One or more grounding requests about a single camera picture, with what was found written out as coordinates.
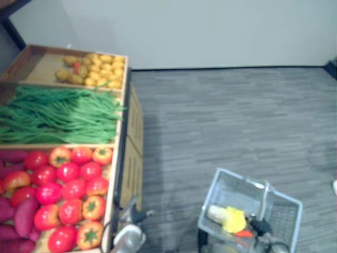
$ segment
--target yellow item in basket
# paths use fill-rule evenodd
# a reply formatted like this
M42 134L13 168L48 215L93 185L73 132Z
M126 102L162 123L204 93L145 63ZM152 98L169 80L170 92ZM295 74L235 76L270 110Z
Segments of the yellow item in basket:
M224 208L227 213L227 219L223 222L222 228L228 233L237 233L246 227L244 211L235 207Z

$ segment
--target basket handle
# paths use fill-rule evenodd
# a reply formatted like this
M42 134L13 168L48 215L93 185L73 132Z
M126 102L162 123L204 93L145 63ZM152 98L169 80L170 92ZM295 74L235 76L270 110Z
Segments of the basket handle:
M267 202L267 196L268 196L268 192L270 191L275 191L274 187L272 187L270 185L270 183L267 180L264 180L265 184L261 184L255 180L253 180L252 178L244 178L244 180L248 183L251 183L252 185L254 185L255 187L259 188L259 189L264 189L263 194L262 194L262 200L261 200L261 204L260 204L260 209L259 209L259 213L257 214L257 220L261 221L264 218L265 215L265 211L266 211L266 202Z

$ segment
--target white wall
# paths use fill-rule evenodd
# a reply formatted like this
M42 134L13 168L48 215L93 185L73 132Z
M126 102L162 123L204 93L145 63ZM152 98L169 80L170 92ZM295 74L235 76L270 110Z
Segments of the white wall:
M11 15L11 21L27 44L81 47L60 1L32 0Z
M324 65L337 51L336 0L33 3L12 19L28 42L66 46L75 37L73 47L126 54L136 69Z

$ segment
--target baseboard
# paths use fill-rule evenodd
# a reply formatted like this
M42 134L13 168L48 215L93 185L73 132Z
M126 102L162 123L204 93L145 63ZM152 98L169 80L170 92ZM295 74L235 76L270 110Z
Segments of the baseboard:
M334 63L332 61L329 61L324 66L325 71L327 71L333 78L337 80L337 62Z
M315 67L325 67L325 66L289 66L289 65L279 65L279 66L239 66L239 67L179 67L179 68L152 68L152 69L137 69L132 68L132 71L176 71L176 70L232 70L232 69L273 69L278 67L288 67L288 68L315 68Z

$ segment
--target wooden crate side panel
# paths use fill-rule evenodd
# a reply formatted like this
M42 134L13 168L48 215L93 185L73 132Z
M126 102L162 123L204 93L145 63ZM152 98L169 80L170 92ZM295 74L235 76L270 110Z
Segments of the wooden crate side panel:
M143 134L144 118L139 111L134 95L131 93L128 108L127 135L130 137L141 156L143 155Z
M121 207L130 201L133 195L139 193L139 177L143 168L143 159L129 138L126 138L124 152L123 180L121 190Z

